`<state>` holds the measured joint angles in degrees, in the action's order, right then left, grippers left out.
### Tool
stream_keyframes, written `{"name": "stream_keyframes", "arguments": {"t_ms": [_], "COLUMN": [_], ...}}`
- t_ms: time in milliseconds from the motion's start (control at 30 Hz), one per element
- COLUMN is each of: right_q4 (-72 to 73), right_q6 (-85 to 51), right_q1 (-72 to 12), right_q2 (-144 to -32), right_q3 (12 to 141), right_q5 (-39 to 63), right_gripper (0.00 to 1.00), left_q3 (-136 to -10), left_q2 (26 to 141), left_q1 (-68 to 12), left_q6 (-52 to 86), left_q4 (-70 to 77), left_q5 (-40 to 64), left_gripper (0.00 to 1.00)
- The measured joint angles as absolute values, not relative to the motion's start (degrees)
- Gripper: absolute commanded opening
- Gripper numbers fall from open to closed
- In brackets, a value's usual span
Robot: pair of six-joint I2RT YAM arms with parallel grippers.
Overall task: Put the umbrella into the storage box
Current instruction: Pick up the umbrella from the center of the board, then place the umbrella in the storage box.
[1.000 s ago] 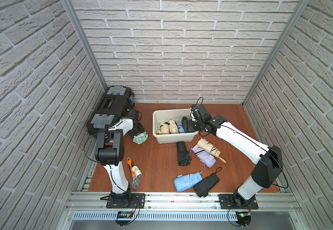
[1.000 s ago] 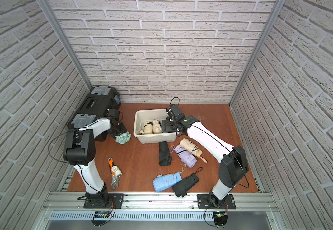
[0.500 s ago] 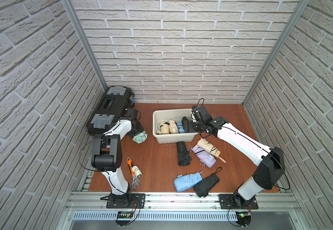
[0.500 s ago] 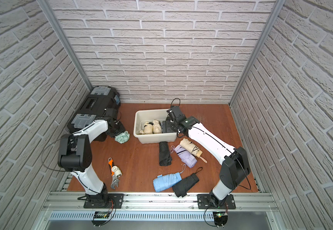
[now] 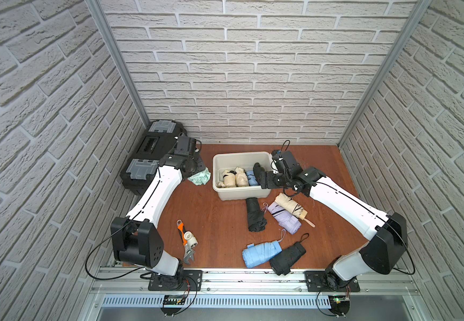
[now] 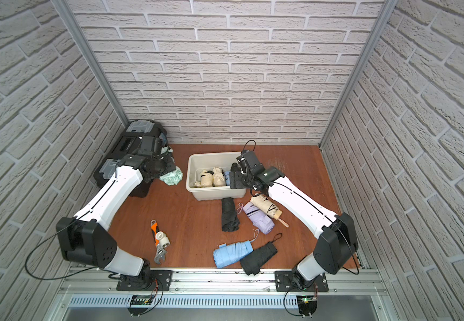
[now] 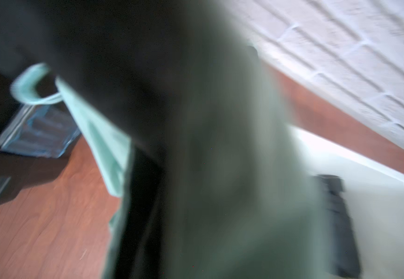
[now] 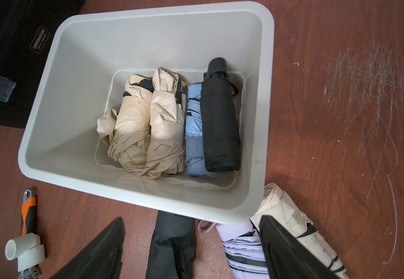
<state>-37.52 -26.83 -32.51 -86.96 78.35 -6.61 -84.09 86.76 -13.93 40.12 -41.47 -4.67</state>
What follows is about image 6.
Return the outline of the light blue umbrella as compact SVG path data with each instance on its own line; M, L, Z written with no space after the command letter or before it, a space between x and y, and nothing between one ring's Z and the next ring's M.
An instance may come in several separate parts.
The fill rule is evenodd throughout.
M225 268L234 263L239 262L241 259L245 258L247 255L253 252L252 242L254 242L260 230L256 229L254 231L254 237L252 240L247 240L244 242L237 242L227 245L226 243L221 244L213 252L213 259L217 268Z
M230 174L231 174L230 171L225 171L225 173L224 173L226 186L230 186L230 185L231 185Z

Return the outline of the mint green umbrella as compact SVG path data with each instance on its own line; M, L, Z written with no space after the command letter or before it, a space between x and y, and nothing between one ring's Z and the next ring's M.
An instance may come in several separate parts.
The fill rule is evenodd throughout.
M175 159L173 157L173 149L170 147L163 147L161 149L161 155L167 162L167 169L164 175L161 175L159 179L167 185L177 185L182 181L183 172L179 167L175 165Z

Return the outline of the white plastic storage box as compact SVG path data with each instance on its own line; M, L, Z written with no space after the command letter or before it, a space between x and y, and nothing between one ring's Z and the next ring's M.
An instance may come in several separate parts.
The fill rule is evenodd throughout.
M240 152L215 152L194 154L189 157L186 178L186 190L193 194L198 201L220 200L226 197L241 199L245 196L246 189L232 189L225 187L195 187L195 183L201 180L203 171L213 170L219 167L223 171L229 171L232 163L237 162Z

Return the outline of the lilac umbrella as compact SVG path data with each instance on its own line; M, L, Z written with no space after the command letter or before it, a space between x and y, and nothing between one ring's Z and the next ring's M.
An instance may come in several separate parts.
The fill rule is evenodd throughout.
M268 235L275 227L272 219L252 202L245 205L240 203L237 212L244 212L253 225L264 235Z

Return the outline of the light blue umbrella front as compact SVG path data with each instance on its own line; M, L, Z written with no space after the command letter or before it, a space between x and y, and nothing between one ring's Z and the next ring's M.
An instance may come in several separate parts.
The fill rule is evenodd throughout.
M213 252L213 259L217 268L225 268L234 263L239 262L241 259L245 258L247 255L253 252L252 242L254 242L260 230L256 229L254 231L254 237L252 240L247 240L244 242L237 242L227 245L226 243L221 244Z

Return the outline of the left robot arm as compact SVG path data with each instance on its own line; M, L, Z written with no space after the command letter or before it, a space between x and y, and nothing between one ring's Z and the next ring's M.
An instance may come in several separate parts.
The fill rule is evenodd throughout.
M144 136L118 161L110 179L73 218L62 218L56 232L62 257L124 276L138 277L149 262L118 247L109 234L114 216L130 193L176 169L166 138Z

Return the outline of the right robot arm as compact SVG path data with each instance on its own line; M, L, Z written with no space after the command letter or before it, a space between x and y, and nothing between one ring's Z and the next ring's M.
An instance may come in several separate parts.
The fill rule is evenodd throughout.
M264 213L280 221L277 203L298 218L317 239L313 252L293 269L289 278L293 287L304 290L323 273L337 274L354 257L358 249L353 219L320 205L300 191L279 169L265 168L254 151L244 149L237 157L229 176L232 189L248 188L252 195L247 214Z

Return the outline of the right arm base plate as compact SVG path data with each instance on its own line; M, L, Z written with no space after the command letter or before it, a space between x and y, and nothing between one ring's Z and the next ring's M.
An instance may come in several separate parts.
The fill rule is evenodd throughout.
M317 275L312 280L306 280L296 270L277 270L274 272L276 290L278 292L328 292L328 281L324 274Z

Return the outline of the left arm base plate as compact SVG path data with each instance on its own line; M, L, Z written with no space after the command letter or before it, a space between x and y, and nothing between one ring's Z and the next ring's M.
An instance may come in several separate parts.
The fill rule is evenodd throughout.
M169 291L173 270L149 270L139 276L120 276L118 291Z

